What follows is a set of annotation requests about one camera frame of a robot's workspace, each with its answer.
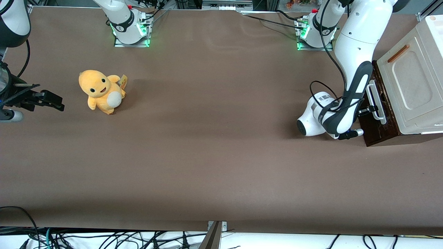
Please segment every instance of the toy tag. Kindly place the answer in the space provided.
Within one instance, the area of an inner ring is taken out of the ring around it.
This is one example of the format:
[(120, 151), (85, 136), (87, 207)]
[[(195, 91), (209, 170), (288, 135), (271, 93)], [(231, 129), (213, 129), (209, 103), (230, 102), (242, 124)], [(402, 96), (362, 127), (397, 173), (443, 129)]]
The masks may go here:
[(127, 82), (128, 82), (128, 77), (126, 77), (126, 75), (123, 75), (119, 80), (118, 85), (120, 86), (121, 89), (124, 89), (126, 87)]

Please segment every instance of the yellow plush toy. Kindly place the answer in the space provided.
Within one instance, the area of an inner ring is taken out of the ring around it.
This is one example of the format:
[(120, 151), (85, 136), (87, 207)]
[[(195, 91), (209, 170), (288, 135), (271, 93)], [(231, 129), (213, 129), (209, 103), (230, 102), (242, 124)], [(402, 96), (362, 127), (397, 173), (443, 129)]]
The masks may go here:
[(97, 106), (108, 115), (114, 113), (114, 108), (118, 107), (126, 96), (124, 88), (127, 82), (128, 78), (125, 75), (121, 79), (117, 75), (106, 77), (96, 70), (86, 70), (78, 77), (83, 92), (89, 95), (89, 108), (95, 110)]

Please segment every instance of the orange handle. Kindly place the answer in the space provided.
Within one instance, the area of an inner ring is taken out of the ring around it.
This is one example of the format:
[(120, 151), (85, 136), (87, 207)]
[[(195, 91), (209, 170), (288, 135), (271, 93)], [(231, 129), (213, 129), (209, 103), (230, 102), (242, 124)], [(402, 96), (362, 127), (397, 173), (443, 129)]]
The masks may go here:
[(391, 62), (397, 60), (400, 57), (400, 55), (402, 55), (406, 50), (408, 50), (409, 47), (410, 47), (410, 45), (405, 45), (404, 47), (402, 47), (398, 52), (396, 52), (394, 54), (394, 56), (389, 58), (388, 63), (391, 63)]

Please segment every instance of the brown table surface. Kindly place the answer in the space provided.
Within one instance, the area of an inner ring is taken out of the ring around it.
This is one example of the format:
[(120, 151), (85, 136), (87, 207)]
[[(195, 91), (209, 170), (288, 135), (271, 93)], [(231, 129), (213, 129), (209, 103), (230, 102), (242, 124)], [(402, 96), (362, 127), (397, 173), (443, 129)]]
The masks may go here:
[[(416, 25), (391, 19), (375, 58)], [(342, 82), (325, 53), (296, 50), (292, 28), (170, 11), (150, 48), (114, 48), (101, 9), (34, 8), (31, 21), (22, 79), (66, 108), (1, 124), (0, 205), (26, 208), (38, 226), (204, 230), (227, 220), (238, 232), (443, 234), (443, 140), (367, 148), (361, 137), (297, 131), (309, 83), (340, 93)], [(23, 45), (6, 62), (17, 73), (25, 58)], [(128, 76), (114, 115), (88, 108), (78, 85), (87, 69)], [(2, 226), (31, 225), (0, 215)]]

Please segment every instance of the plush toy belly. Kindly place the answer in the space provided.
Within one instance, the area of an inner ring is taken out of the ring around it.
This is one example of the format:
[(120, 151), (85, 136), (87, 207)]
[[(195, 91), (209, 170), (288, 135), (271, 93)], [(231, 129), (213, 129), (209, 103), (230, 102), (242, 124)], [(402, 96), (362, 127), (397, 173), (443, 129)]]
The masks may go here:
[(106, 102), (112, 108), (115, 108), (115, 107), (119, 106), (120, 103), (121, 103), (121, 93), (119, 93), (119, 92), (110, 92)]

